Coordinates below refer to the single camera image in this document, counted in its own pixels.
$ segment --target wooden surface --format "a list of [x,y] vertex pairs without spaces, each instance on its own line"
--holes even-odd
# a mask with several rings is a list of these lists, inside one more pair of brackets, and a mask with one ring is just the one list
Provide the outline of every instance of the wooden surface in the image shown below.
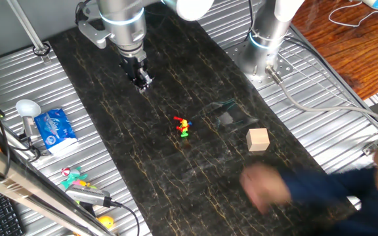
[[[294,17],[294,25],[362,98],[378,92],[378,13],[350,28],[328,20],[331,11],[347,5],[347,0],[306,0]],[[365,4],[342,9],[332,19],[358,24],[373,11]]]

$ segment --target blue light ring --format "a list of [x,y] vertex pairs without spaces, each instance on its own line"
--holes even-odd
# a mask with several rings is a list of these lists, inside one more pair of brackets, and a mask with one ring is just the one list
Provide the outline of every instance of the blue light ring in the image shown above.
[[109,23],[109,24],[113,24],[113,25],[116,25],[116,26],[126,26],[128,24],[132,24],[133,22],[136,22],[137,20],[139,20],[142,15],[144,14],[144,7],[141,9],[141,11],[136,15],[134,16],[132,19],[129,19],[129,20],[109,20],[107,19],[106,17],[104,17],[102,15],[102,13],[100,12],[100,16],[102,17],[102,19]]

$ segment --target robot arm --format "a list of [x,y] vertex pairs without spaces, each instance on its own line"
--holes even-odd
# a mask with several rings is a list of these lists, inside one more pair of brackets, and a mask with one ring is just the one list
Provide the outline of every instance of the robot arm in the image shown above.
[[305,0],[266,0],[253,21],[249,43],[236,61],[248,76],[267,77],[266,67],[278,67],[278,51],[291,21]]
[[157,2],[167,5],[184,20],[193,21],[207,13],[214,0],[97,0],[105,30],[94,29],[86,19],[77,20],[82,34],[100,49],[106,47],[106,38],[117,46],[121,67],[141,92],[152,82],[143,43],[146,35],[144,7]]

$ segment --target black marble tabletop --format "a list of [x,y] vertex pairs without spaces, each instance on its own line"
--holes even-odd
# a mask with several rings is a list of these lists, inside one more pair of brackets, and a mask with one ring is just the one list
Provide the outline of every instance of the black marble tabletop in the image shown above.
[[[341,203],[259,214],[238,182],[243,167],[319,166],[197,22],[149,10],[167,16],[146,13],[155,81],[142,94],[111,43],[100,50],[77,28],[50,43],[154,236],[314,235],[353,211]],[[192,122],[189,137],[174,116]],[[264,153],[248,152],[250,128],[268,129]]]

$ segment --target wooden block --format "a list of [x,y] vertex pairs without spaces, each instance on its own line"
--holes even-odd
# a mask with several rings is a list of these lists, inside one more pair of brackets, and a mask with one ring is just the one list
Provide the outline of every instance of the wooden block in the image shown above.
[[249,151],[265,151],[269,146],[268,130],[266,128],[249,129],[246,140]]

